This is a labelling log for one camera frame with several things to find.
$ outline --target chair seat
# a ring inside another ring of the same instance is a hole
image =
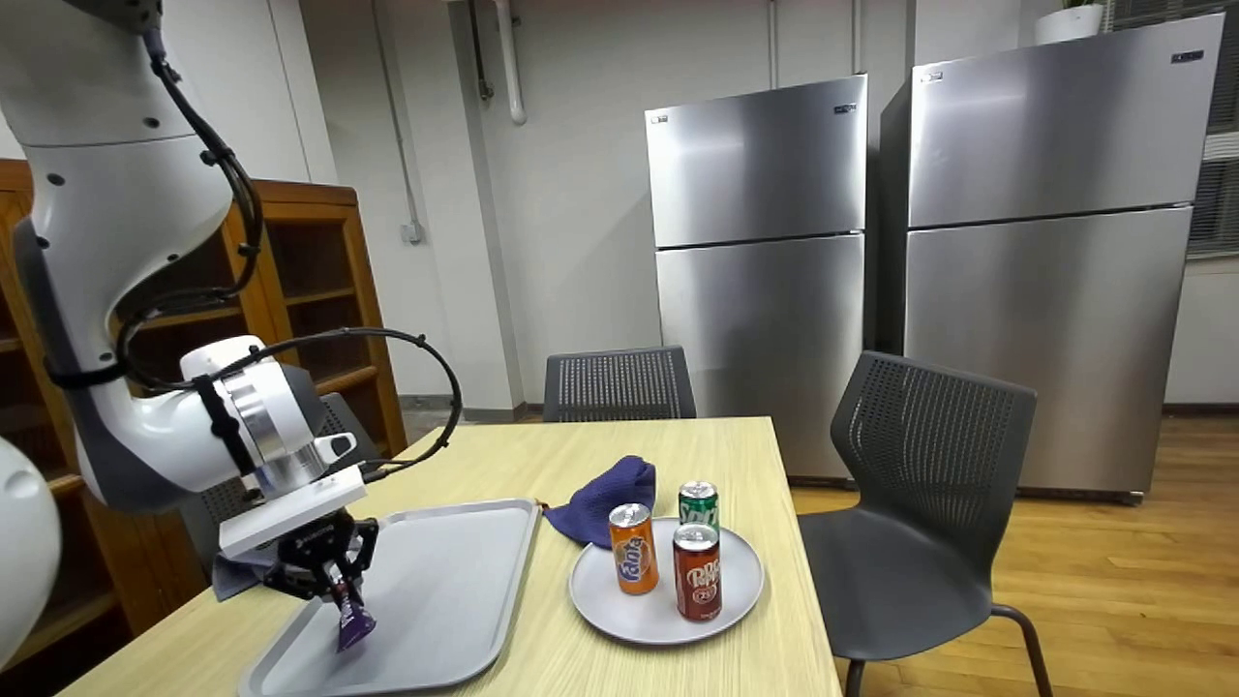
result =
[[[885,662],[991,617],[991,587],[939,541],[880,511],[800,519],[834,654]]]

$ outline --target table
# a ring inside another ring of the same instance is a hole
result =
[[[459,693],[841,693],[785,474],[765,417],[459,426],[432,459],[377,483],[352,516],[440,502],[566,502],[622,453],[659,468],[653,516],[672,516],[680,481],[721,483],[725,527],[765,567],[765,596],[721,638],[646,649],[595,635],[566,586],[582,549],[539,521],[525,587],[501,662]],[[130,638],[67,693],[236,693],[302,601],[250,587],[208,594]]]

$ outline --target black chair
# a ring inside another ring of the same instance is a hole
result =
[[[676,345],[547,357],[547,422],[697,417]]]
[[[986,617],[1013,621],[1052,693],[1038,629],[991,601],[1038,397],[972,374],[863,352],[834,417],[857,476],[852,511],[800,516],[804,552],[849,693],[863,662],[939,645]]]

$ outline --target refrigerator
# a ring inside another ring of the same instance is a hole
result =
[[[795,481],[849,476],[828,417],[863,334],[866,77],[649,108],[646,155],[697,413],[769,413]]]
[[[1220,27],[928,62],[883,108],[880,347],[1034,387],[1025,492],[1149,492]]]

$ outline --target black cable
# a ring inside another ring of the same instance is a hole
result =
[[[365,474],[366,483],[372,481],[386,481],[386,476],[395,476],[395,474],[403,474],[409,465],[421,465],[421,459],[430,459],[437,449],[446,449],[454,443],[454,430],[457,430],[459,412],[466,412],[459,381],[457,381],[454,364],[421,334],[403,334],[403,329],[386,329],[386,325],[337,325],[337,329],[324,329],[324,334],[304,334],[304,338],[292,338],[292,341],[254,347],[244,360],[226,364],[208,381],[227,381],[227,374],[250,369],[250,364],[258,364],[258,360],[266,360],[273,352],[292,352],[292,347],[319,345],[319,341],[408,341],[408,345],[421,347],[426,357],[432,357],[432,364],[446,373],[446,381],[454,387],[450,422],[437,430],[430,449],[417,453],[417,457],[408,457],[408,459],[382,459],[381,468]]]
[[[254,195],[254,187],[248,181],[244,165],[236,161],[236,151],[219,139],[219,132],[191,105],[191,97],[179,88],[183,72],[166,62],[166,45],[157,32],[142,34],[147,57],[150,57],[150,72],[157,77],[157,85],[166,88],[166,97],[175,102],[175,108],[183,112],[183,121],[195,129],[195,137],[204,145],[204,161],[219,165],[236,212],[244,222],[244,268],[233,279],[233,288],[186,288],[186,289],[166,289],[155,296],[142,308],[121,316],[121,334],[115,334],[115,364],[129,381],[155,387],[150,374],[138,374],[129,357],[130,357],[130,341],[137,334],[150,321],[150,316],[166,316],[166,312],[197,312],[197,308],[219,308],[233,305],[240,297],[240,289],[250,283],[254,265],[258,265],[258,246],[262,246],[262,232],[266,232],[266,218],[262,218],[262,200]]]

